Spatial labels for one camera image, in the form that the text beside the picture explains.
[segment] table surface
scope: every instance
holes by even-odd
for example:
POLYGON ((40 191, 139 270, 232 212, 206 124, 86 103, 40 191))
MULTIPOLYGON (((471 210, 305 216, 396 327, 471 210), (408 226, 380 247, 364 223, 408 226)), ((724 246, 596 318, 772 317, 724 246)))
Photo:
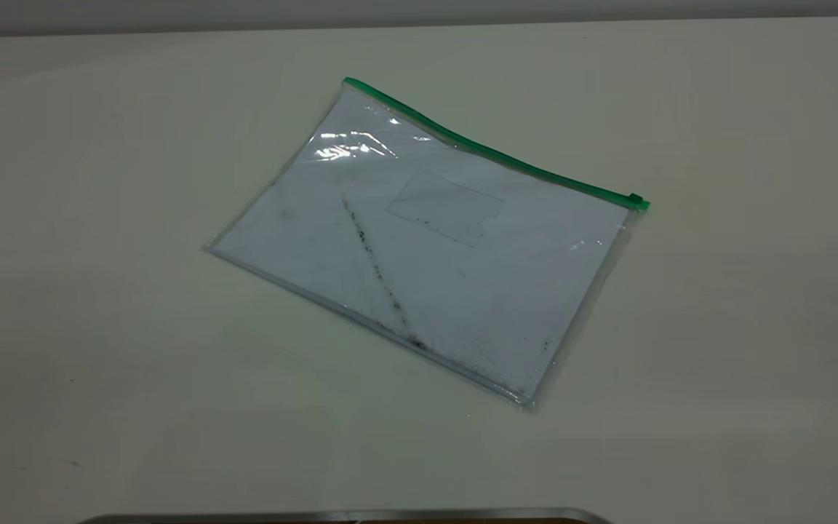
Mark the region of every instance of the table surface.
POLYGON ((838 522, 838 19, 0 39, 0 522, 838 522), (651 200, 535 413, 200 247, 344 76, 651 200))

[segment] zipper track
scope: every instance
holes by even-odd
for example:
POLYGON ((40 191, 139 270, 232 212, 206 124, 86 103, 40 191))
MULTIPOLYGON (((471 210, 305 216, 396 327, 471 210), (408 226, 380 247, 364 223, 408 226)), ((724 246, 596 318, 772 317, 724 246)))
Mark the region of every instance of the zipper track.
POLYGON ((615 205, 623 206, 626 209, 645 211, 649 208, 648 200, 643 199, 635 193, 623 195, 622 193, 616 193, 614 191, 610 191, 609 189, 597 188, 596 186, 589 185, 589 183, 578 182, 565 176, 555 175, 554 172, 539 169, 532 164, 527 164, 522 160, 512 158, 512 156, 506 155, 506 153, 501 153, 496 149, 486 147, 485 145, 482 145, 482 143, 474 142, 472 139, 463 137, 452 130, 446 129, 439 123, 434 122, 434 120, 429 119, 428 116, 423 115, 415 109, 412 109, 412 107, 406 106, 405 103, 399 102, 399 100, 393 98, 392 96, 380 92, 380 90, 377 90, 358 79, 352 79, 352 77, 347 76, 345 78, 345 83, 370 96, 370 98, 375 99, 377 102, 383 103, 385 106, 389 106, 390 108, 399 111, 399 113, 403 113, 403 115, 416 120, 416 122, 422 124, 426 128, 429 128, 432 132, 439 134, 442 138, 451 140, 451 142, 455 143, 455 145, 461 146, 476 155, 483 156, 485 159, 503 164, 515 170, 519 170, 520 172, 526 173, 526 175, 541 178, 542 180, 545 180, 545 182, 558 183, 559 186, 564 186, 568 189, 575 189, 575 191, 586 193, 592 197, 597 197, 598 199, 604 199, 606 202, 615 203, 615 205))

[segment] white wall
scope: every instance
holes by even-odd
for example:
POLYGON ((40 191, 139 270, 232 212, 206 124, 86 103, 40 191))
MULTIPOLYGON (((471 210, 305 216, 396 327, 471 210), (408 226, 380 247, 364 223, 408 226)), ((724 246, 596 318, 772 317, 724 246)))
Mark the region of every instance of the white wall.
POLYGON ((0 34, 838 15, 838 0, 0 0, 0 34))

